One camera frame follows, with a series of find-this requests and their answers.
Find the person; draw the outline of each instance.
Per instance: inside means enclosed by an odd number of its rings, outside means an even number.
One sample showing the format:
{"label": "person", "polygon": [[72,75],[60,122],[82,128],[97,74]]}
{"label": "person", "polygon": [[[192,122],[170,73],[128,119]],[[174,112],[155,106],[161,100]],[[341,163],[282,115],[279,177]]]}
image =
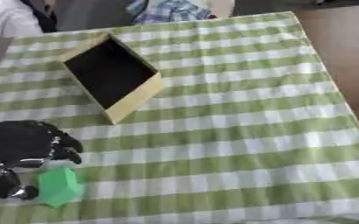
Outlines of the person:
{"label": "person", "polygon": [[29,0],[0,0],[0,37],[29,37],[56,32],[55,19],[35,10]]}

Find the tablecloth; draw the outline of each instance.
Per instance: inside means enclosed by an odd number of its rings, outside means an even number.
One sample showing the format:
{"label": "tablecloth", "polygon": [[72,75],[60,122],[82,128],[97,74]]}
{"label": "tablecloth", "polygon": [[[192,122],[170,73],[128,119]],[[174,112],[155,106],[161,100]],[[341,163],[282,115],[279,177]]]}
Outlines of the tablecloth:
{"label": "tablecloth", "polygon": [[[165,83],[117,125],[56,61],[104,32]],[[23,119],[58,125],[86,152],[81,165],[51,162],[22,179],[67,165],[85,192],[57,209],[0,199],[0,223],[330,223],[355,216],[322,217],[359,214],[359,122],[291,12],[16,39],[0,63],[0,121]]]}

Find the table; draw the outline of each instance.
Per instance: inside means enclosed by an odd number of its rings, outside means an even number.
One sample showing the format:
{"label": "table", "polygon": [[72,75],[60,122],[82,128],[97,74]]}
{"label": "table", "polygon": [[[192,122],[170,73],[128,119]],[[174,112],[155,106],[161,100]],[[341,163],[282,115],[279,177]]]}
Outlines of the table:
{"label": "table", "polygon": [[[166,84],[114,127],[53,61],[104,32]],[[359,126],[292,13],[18,39],[0,66],[4,118],[49,119],[82,140],[74,169],[88,191],[66,216],[0,200],[0,223],[12,206],[16,223],[359,214]]]}
{"label": "table", "polygon": [[[359,119],[359,6],[296,12]],[[0,55],[8,41],[0,41]]]}

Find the white shirt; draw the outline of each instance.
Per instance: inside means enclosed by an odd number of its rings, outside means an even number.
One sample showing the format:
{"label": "white shirt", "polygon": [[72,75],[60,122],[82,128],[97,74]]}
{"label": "white shirt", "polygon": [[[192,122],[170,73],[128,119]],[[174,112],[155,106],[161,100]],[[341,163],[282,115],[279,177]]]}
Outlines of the white shirt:
{"label": "white shirt", "polygon": [[0,37],[29,37],[42,34],[30,8],[19,0],[0,0]]}

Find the green checkered tablecloth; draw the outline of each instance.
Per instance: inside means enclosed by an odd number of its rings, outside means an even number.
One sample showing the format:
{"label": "green checkered tablecloth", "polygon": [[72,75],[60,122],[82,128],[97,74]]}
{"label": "green checkered tablecloth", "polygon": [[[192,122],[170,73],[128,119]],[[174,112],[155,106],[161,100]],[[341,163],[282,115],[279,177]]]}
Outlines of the green checkered tablecloth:
{"label": "green checkered tablecloth", "polygon": [[[104,32],[165,83],[114,126],[55,62]],[[359,214],[359,122],[290,12],[16,39],[0,121],[23,119],[82,140],[85,193],[57,209],[0,200],[0,223],[359,223],[314,218]]]}

